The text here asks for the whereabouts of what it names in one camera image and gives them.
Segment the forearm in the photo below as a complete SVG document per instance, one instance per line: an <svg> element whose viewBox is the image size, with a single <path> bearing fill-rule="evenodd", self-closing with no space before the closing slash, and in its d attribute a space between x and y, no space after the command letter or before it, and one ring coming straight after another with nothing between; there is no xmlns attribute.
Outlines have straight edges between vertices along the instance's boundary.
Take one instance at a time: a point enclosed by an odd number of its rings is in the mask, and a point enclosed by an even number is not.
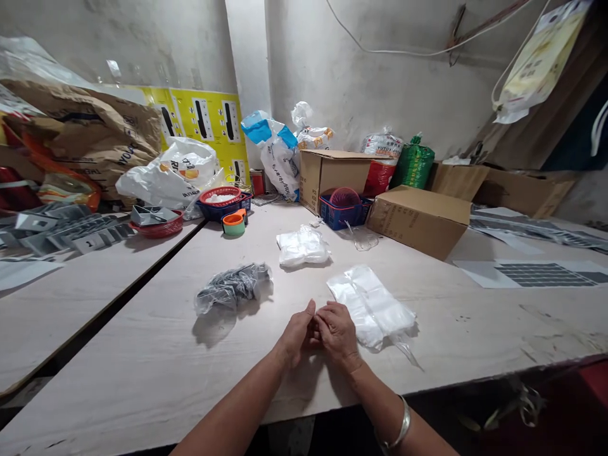
<svg viewBox="0 0 608 456"><path fill-rule="evenodd" d="M394 442L403 423L403 401L385 385L364 362L348 375L380 441ZM405 438L391 451L395 455L456 455L454 449L410 409L410 426Z"/></svg>
<svg viewBox="0 0 608 456"><path fill-rule="evenodd" d="M242 456L287 368L288 360L275 347L188 433L172 456Z"/></svg>

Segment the yellow printed board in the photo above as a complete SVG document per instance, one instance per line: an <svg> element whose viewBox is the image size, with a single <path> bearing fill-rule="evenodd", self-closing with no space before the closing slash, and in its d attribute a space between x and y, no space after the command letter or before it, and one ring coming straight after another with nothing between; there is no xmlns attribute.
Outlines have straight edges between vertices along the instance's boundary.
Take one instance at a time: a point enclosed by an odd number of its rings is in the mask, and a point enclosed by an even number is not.
<svg viewBox="0 0 608 456"><path fill-rule="evenodd" d="M226 176L236 174L250 184L238 95L161 87L138 89L150 106L161 111L163 150L167 149L168 136L207 143L217 152Z"/></svg>

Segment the person's hand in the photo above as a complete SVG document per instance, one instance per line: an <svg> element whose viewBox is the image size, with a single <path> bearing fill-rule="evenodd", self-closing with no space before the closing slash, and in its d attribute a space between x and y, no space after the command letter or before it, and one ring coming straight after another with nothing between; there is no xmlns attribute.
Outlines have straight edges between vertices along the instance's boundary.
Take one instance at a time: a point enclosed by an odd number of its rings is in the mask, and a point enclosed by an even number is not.
<svg viewBox="0 0 608 456"><path fill-rule="evenodd" d="M303 312L294 313L277 342L276 348L291 367L300 362L302 350L321 348L319 329L313 320L316 306L310 300Z"/></svg>
<svg viewBox="0 0 608 456"><path fill-rule="evenodd" d="M314 321L319 326L327 354L345 374L351 374L363 365L357 350L355 324L345 305L328 301L317 311Z"/></svg>

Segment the brown paper sack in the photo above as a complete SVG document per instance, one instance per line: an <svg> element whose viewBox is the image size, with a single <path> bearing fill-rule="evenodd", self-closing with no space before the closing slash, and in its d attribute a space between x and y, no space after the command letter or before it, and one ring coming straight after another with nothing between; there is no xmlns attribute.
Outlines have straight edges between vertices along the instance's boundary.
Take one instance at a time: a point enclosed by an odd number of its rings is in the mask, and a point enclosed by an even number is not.
<svg viewBox="0 0 608 456"><path fill-rule="evenodd" d="M160 154L156 109L72 85L1 83L63 124L59 135L47 143L57 162L99 184L102 200L124 208L134 203L118 194L115 184L126 171L147 165Z"/></svg>

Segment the workbench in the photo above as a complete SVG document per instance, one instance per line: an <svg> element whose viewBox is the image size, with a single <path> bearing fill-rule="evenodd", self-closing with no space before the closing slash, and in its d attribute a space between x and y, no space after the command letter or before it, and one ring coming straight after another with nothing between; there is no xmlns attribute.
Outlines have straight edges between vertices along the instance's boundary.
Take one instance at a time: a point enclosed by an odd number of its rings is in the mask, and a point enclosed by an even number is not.
<svg viewBox="0 0 608 456"><path fill-rule="evenodd" d="M314 216L298 205L254 208L238 239L208 223L0 432L0 455L118 455L180 441L273 347L309 299L332 296L326 281L367 264L416 312L411 349L422 369L394 346L360 351L399 394L504 376L608 352L607 288L483 289L448 262L388 238L367 252L325 225L332 263L279 267L276 235ZM527 241L535 260L608 256ZM467 230L452 259L530 259ZM196 317L195 294L216 273L250 262L272 268L274 292L238 314ZM284 379L265 423L352 405L355 397L322 352Z"/></svg>
<svg viewBox="0 0 608 456"><path fill-rule="evenodd" d="M57 255L65 266L0 294L0 396L24 384L76 334L197 228L166 239L141 235L103 250Z"/></svg>

